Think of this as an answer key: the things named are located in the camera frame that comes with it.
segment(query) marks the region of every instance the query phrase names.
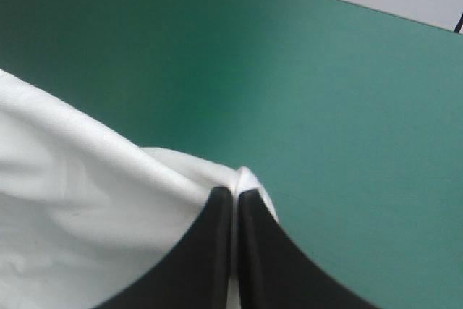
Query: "white cloth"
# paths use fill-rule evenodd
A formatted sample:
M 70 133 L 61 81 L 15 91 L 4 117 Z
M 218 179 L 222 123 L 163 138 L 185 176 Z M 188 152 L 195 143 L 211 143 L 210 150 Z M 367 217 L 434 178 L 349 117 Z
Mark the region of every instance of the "white cloth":
M 247 168 L 139 148 L 0 70 L 0 309 L 90 309 L 165 255 Z M 229 308 L 236 308 L 236 288 Z

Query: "white fabric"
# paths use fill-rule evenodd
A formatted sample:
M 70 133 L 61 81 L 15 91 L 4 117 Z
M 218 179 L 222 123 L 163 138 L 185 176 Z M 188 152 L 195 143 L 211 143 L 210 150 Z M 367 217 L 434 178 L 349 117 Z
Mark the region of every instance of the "white fabric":
M 94 307 L 158 262 L 217 185 L 259 188 L 275 215 L 249 169 L 139 148 L 0 70 L 0 309 Z

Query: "green table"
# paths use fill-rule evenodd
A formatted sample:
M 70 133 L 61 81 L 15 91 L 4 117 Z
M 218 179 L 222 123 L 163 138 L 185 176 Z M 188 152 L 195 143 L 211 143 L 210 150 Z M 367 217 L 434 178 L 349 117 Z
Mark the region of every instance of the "green table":
M 463 303 L 462 52 L 336 0 L 0 0 L 2 69 L 138 145 L 249 166 L 391 309 Z

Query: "black curved edge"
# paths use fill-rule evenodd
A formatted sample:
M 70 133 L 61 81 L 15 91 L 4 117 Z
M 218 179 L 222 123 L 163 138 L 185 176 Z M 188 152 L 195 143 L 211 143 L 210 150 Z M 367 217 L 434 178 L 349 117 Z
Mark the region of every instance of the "black curved edge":
M 272 217 L 257 190 L 238 200 L 242 309 L 374 309 L 309 260 Z
M 95 309 L 224 309 L 233 198 L 215 187 L 174 248 L 147 274 Z

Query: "black cable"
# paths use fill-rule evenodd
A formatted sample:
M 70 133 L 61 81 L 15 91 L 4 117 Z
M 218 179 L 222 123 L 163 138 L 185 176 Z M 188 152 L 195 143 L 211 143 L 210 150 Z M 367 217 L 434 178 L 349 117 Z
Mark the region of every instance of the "black cable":
M 462 29 L 462 27 L 463 27 L 463 14 L 460 17 L 460 21 L 458 21 L 458 24 L 456 25 L 454 32 L 460 33 L 460 30 Z

